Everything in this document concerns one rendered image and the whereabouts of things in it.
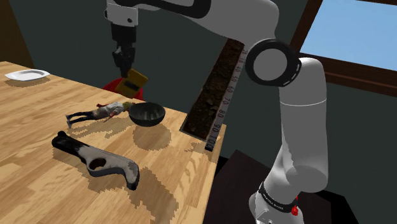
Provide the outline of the red round chair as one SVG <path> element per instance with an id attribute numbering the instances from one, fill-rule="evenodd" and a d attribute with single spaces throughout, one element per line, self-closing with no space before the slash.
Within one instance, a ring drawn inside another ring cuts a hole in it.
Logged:
<path id="1" fill-rule="evenodd" d="M 116 87 L 120 84 L 120 82 L 123 80 L 123 78 L 117 78 L 111 82 L 109 82 L 107 85 L 105 85 L 102 89 L 103 90 L 107 90 L 110 92 L 114 92 L 116 93 Z M 143 97 L 143 88 L 141 88 L 138 93 L 136 93 L 136 95 L 134 96 L 134 99 L 139 99 L 141 101 L 144 100 Z"/>

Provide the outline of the black bowl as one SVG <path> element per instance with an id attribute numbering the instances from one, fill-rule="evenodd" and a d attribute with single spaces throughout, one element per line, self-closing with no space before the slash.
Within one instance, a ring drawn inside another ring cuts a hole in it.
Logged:
<path id="1" fill-rule="evenodd" d="M 130 119 L 138 126 L 153 127 L 165 117 L 165 108 L 153 102 L 141 102 L 129 108 Z"/>

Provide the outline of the wooden table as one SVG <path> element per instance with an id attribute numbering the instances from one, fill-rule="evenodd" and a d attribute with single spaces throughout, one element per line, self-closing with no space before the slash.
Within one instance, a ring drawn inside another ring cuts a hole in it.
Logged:
<path id="1" fill-rule="evenodd" d="M 20 65 L 0 62 L 0 224 L 202 224 L 223 138 L 213 151 L 180 131 L 185 114 L 139 127 L 127 114 L 77 123 L 66 115 L 123 101 L 121 95 L 55 75 L 9 80 Z M 59 131 L 135 161 L 136 190 L 123 176 L 92 177 L 52 146 Z"/>

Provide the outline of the person figure in white coat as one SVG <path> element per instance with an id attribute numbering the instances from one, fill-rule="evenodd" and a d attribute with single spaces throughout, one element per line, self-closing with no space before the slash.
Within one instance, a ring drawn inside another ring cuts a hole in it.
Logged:
<path id="1" fill-rule="evenodd" d="M 74 123 L 87 120 L 101 120 L 103 118 L 109 120 L 110 118 L 119 115 L 120 113 L 128 111 L 132 105 L 134 105 L 134 102 L 130 101 L 126 101 L 123 103 L 113 102 L 110 104 L 97 104 L 97 109 L 66 115 L 67 126 L 71 128 Z"/>

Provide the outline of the yellow box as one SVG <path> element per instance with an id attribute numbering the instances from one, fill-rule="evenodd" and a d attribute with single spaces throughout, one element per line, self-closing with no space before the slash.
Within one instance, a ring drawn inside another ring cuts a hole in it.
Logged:
<path id="1" fill-rule="evenodd" d="M 135 69 L 130 69 L 127 77 L 123 78 L 115 88 L 116 92 L 128 98 L 135 98 L 143 100 L 143 86 L 145 86 L 148 78 L 137 72 Z"/>

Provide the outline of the white plate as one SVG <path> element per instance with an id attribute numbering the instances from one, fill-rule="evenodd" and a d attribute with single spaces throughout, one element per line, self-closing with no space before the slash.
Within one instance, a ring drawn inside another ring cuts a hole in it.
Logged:
<path id="1" fill-rule="evenodd" d="M 49 76 L 50 73 L 39 69 L 26 69 L 5 74 L 5 77 L 16 81 L 33 81 Z"/>

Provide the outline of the long brown box with ruler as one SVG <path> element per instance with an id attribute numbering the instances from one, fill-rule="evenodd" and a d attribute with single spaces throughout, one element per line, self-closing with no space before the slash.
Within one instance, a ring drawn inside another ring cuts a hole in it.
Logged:
<path id="1" fill-rule="evenodd" d="M 205 142 L 207 151 L 215 147 L 246 54 L 242 43 L 234 39 L 226 41 L 180 128 L 181 132 Z"/>

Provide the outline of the window with brown frame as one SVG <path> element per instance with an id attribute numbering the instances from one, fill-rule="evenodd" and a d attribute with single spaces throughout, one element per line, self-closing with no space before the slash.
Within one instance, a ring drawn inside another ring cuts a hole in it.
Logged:
<path id="1" fill-rule="evenodd" d="M 397 0 L 307 0 L 290 45 L 329 83 L 397 97 Z"/>

